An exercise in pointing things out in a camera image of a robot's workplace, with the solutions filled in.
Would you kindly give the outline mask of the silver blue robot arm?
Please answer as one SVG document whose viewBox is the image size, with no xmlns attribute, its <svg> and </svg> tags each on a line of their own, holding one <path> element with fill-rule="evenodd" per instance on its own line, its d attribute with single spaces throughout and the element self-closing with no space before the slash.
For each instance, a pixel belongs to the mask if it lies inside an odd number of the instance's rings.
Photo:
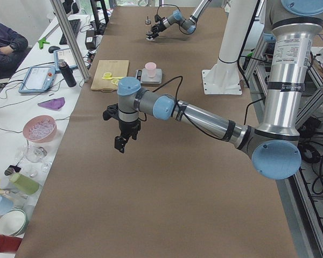
<svg viewBox="0 0 323 258">
<path fill-rule="evenodd" d="M 104 112 L 104 119 L 118 120 L 120 135 L 115 148 L 124 152 L 129 139 L 141 128 L 140 113 L 157 119 L 174 118 L 195 126 L 206 135 L 232 143 L 246 153 L 265 177 L 280 180 L 294 175 L 301 165 L 297 148 L 296 117 L 305 89 L 307 62 L 313 38 L 323 27 L 323 1 L 268 1 L 265 28 L 276 38 L 270 78 L 257 127 L 239 125 L 179 100 L 159 95 L 125 77 L 118 83 L 118 102 Z"/>
<path fill-rule="evenodd" d="M 165 31 L 173 24 L 177 24 L 179 31 L 185 35 L 191 35 L 195 32 L 199 17 L 204 10 L 209 6 L 211 0 L 201 1 L 200 4 L 194 9 L 189 18 L 185 18 L 177 5 L 173 4 L 160 4 L 154 16 L 155 24 L 151 26 L 150 30 L 146 33 L 146 40 L 152 41 L 159 36 L 160 32 Z M 162 6 L 172 6 L 176 9 L 168 17 L 161 17 L 158 12 Z"/>
</svg>

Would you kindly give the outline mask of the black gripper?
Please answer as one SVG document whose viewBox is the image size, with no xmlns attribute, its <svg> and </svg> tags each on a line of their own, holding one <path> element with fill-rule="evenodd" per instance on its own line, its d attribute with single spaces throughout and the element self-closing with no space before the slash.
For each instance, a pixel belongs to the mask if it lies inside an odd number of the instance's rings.
<svg viewBox="0 0 323 258">
<path fill-rule="evenodd" d="M 155 39 L 159 36 L 159 32 L 162 32 L 165 30 L 165 25 L 163 22 L 156 23 L 152 26 L 151 31 L 147 31 L 146 35 L 151 36 L 151 39 Z"/>
<path fill-rule="evenodd" d="M 118 124 L 121 133 L 120 136 L 115 137 L 114 148 L 120 153 L 124 153 L 127 140 L 129 140 L 130 137 L 132 137 L 133 140 L 137 140 L 137 134 L 141 130 L 141 121 L 135 120 L 132 122 L 126 122 L 119 120 Z"/>
</svg>

